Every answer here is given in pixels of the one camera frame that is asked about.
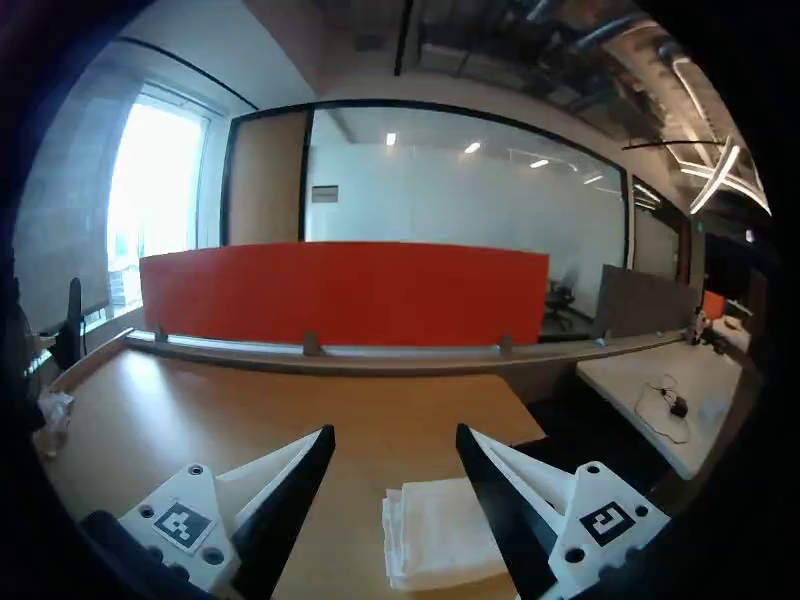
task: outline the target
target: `glass office wall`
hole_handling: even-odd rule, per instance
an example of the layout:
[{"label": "glass office wall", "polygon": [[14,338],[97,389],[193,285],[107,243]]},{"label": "glass office wall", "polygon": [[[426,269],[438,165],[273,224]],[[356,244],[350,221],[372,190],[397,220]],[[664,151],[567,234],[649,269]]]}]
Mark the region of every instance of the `glass office wall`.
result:
[{"label": "glass office wall", "polygon": [[526,250],[574,278],[595,314],[604,264],[622,266],[622,172],[562,142],[433,110],[317,110],[306,240],[382,240]]}]

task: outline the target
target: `white towel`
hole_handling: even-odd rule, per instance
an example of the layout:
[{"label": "white towel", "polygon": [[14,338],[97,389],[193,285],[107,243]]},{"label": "white towel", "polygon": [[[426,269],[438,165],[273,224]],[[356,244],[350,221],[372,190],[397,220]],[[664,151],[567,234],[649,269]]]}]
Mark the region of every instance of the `white towel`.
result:
[{"label": "white towel", "polygon": [[386,575],[395,589],[451,587],[506,571],[467,479],[386,490],[383,532]]}]

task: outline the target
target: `red privacy screen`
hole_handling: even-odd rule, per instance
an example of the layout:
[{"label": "red privacy screen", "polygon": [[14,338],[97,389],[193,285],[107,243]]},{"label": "red privacy screen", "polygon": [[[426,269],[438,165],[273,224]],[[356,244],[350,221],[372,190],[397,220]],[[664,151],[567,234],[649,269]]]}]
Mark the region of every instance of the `red privacy screen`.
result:
[{"label": "red privacy screen", "polygon": [[534,344],[548,257],[398,242],[227,246],[144,258],[145,321],[168,334],[302,344]]}]

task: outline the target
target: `white desk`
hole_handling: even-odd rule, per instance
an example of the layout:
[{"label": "white desk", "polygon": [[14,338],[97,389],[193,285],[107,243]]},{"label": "white desk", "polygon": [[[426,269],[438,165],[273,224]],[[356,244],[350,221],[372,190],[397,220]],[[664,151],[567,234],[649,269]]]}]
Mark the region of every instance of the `white desk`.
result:
[{"label": "white desk", "polygon": [[721,319],[714,321],[711,324],[711,328],[728,340],[731,344],[739,348],[739,350],[742,352],[747,352],[747,348],[750,346],[750,334],[744,328],[731,329],[725,325],[725,319],[730,319],[741,327],[741,321],[739,321],[739,319],[734,319],[733,317],[722,317]]},{"label": "white desk", "polygon": [[[741,371],[738,364],[716,354],[709,346],[689,346],[685,342],[578,363],[578,375],[628,419],[683,479],[697,474],[714,445]],[[647,383],[671,384],[665,373],[675,378],[676,391],[686,400],[689,407],[686,418],[669,414],[666,403],[652,390],[644,392],[639,414],[656,429],[673,433],[678,440],[688,439],[685,444],[676,444],[659,435],[636,414],[636,402]],[[722,414],[713,421],[700,415],[706,399],[724,406]]]}]

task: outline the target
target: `metal bracket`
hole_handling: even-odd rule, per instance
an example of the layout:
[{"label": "metal bracket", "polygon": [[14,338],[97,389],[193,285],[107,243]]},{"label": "metal bracket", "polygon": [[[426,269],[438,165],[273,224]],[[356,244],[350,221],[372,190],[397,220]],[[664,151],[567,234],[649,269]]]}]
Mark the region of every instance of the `metal bracket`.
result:
[{"label": "metal bracket", "polygon": [[497,342],[497,351],[503,358],[510,358],[514,352],[514,340],[510,335],[501,335]]},{"label": "metal bracket", "polygon": [[155,335],[157,342],[169,341],[169,335],[167,335],[167,332],[164,330],[164,327],[161,325],[161,323],[156,325]]},{"label": "metal bracket", "polygon": [[322,346],[313,331],[303,334],[303,356],[322,356]]}]

